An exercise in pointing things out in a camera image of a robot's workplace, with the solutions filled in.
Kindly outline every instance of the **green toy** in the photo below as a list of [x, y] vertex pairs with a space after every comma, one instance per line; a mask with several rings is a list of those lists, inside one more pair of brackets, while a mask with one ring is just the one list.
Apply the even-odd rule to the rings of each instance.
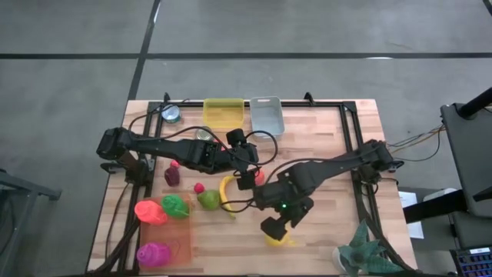
[[161, 200], [164, 212], [175, 219], [186, 219], [190, 215], [188, 204], [178, 195], [166, 195]]
[[221, 197], [218, 190], [209, 189], [198, 195], [198, 201], [204, 209], [213, 211], [219, 208]]
[[363, 220], [349, 245], [338, 247], [345, 271], [351, 277], [358, 276], [359, 269], [370, 275], [403, 271], [399, 265], [379, 256], [386, 249], [378, 244], [379, 239], [367, 241], [367, 223]]

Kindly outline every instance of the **yellow object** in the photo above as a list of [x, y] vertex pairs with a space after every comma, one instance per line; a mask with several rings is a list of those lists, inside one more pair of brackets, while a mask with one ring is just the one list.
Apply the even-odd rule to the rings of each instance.
[[[219, 192], [219, 195], [221, 197], [221, 203], [224, 203], [224, 202], [227, 202], [228, 201], [228, 198], [227, 196], [225, 196], [225, 186], [232, 180], [236, 179], [236, 177], [234, 176], [225, 176], [222, 181], [221, 181], [221, 184], [219, 185], [219, 188], [218, 188], [218, 192]], [[224, 205], [224, 208], [228, 209], [228, 210], [232, 210], [232, 207], [230, 204], [225, 204]], [[233, 219], [236, 219], [236, 214], [234, 214], [233, 212], [228, 212], [228, 214], [233, 218]]]
[[241, 98], [207, 98], [203, 102], [203, 121], [210, 128], [240, 128], [244, 121]]
[[287, 230], [287, 234], [285, 234], [284, 237], [282, 238], [282, 240], [280, 240], [280, 241], [278, 241], [277, 239], [273, 239], [269, 235], [264, 236], [264, 241], [269, 246], [275, 246], [275, 247], [283, 246], [285, 244], [294, 245], [294, 242], [291, 241], [291, 238], [289, 236], [289, 230]]

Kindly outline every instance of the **plastic container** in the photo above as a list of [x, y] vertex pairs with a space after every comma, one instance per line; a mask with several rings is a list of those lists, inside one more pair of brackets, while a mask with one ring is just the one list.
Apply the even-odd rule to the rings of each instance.
[[210, 128], [241, 128], [244, 121], [244, 100], [241, 98], [205, 99], [203, 121]]
[[[251, 125], [253, 131], [266, 131], [279, 136], [285, 132], [282, 104], [276, 96], [256, 97], [249, 102]], [[265, 134], [254, 134], [257, 137], [267, 137]]]

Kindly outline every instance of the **orange translucent tray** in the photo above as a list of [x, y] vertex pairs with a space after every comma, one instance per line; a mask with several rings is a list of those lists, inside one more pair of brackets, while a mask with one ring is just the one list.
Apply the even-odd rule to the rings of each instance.
[[[149, 242], [160, 242], [169, 245], [172, 258], [169, 264], [160, 267], [140, 265], [143, 272], [162, 272], [163, 269], [172, 269], [177, 265], [187, 265], [193, 259], [191, 244], [191, 200], [188, 193], [178, 194], [190, 207], [190, 216], [186, 219], [174, 219], [168, 216], [168, 221], [160, 226], [142, 222], [140, 225], [140, 246]], [[145, 200], [161, 204], [162, 197], [153, 197]]]

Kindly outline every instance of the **green plush toy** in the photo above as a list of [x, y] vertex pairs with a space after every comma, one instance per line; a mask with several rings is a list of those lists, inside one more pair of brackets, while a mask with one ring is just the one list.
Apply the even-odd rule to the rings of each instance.
[[198, 195], [198, 201], [204, 209], [213, 211], [219, 208], [221, 197], [218, 190], [209, 189]]

